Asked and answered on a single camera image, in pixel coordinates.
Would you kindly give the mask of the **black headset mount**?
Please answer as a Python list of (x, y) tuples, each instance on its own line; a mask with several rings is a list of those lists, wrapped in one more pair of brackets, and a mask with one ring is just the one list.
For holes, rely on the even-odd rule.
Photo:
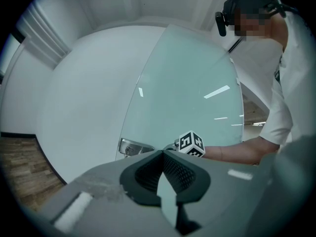
[(222, 15), (226, 27), (240, 24), (240, 9), (233, 0), (224, 2)]

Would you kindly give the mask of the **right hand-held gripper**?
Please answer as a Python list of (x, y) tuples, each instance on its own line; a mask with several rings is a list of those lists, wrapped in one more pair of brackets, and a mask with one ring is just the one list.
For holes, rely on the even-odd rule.
[(192, 130), (180, 135), (178, 140), (175, 140), (173, 144), (167, 145), (164, 150), (177, 151), (199, 158), (205, 155), (203, 140)]

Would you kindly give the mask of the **frosted glass door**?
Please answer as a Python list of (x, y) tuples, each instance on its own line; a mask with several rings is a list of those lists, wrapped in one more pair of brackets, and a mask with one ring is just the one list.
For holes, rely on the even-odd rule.
[(206, 146), (242, 141), (243, 100), (230, 54), (176, 25), (162, 33), (139, 76), (120, 139), (161, 150), (188, 132)]

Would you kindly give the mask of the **person's right forearm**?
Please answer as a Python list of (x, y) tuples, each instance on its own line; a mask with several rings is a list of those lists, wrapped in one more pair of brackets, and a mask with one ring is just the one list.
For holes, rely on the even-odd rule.
[(240, 164), (259, 164), (270, 153), (276, 153), (280, 145), (260, 136), (231, 146), (206, 146), (203, 158)]

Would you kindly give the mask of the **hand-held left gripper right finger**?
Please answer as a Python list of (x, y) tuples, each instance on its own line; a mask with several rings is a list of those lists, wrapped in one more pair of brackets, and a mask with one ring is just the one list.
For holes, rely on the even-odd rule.
[(163, 151), (163, 172), (176, 192), (176, 223), (163, 237), (268, 236), (258, 208), (271, 166), (271, 154), (246, 165)]

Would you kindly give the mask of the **black baseboard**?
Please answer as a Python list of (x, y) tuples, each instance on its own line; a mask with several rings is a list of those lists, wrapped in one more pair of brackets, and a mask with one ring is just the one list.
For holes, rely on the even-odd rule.
[(37, 139), (37, 136), (35, 134), (10, 133), (10, 132), (1, 132), (0, 134), (1, 134), (1, 137), (4, 137), (4, 138), (35, 139), (42, 156), (44, 157), (44, 159), (48, 163), (48, 165), (51, 168), (51, 170), (53, 171), (53, 173), (57, 176), (57, 178), (61, 181), (62, 184), (64, 184), (64, 185), (67, 184), (67, 182), (59, 175), (59, 173), (55, 170), (55, 168), (52, 166), (52, 164), (50, 163), (50, 161), (46, 157), (46, 155), (45, 155), (44, 151), (42, 150), (42, 147), (39, 143), (39, 140)]

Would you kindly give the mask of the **person's white shirt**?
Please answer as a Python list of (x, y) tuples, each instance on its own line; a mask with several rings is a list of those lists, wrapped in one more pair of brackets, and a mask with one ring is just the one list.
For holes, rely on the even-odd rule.
[(307, 23), (288, 12), (287, 47), (273, 77), (268, 119), (260, 137), (284, 145), (316, 135), (316, 38)]

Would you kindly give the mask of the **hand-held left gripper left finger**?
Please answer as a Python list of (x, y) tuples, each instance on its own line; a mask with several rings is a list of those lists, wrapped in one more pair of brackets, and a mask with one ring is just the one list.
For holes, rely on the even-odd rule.
[(61, 237), (178, 237), (157, 196), (172, 151), (102, 164), (64, 186), (40, 210)]

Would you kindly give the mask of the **steel door handle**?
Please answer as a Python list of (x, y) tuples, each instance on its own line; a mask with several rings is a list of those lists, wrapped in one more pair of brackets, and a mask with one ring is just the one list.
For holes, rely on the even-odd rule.
[(133, 156), (155, 150), (153, 146), (121, 138), (118, 144), (118, 152), (122, 154), (123, 156), (124, 156), (126, 147), (130, 147), (134, 149)]

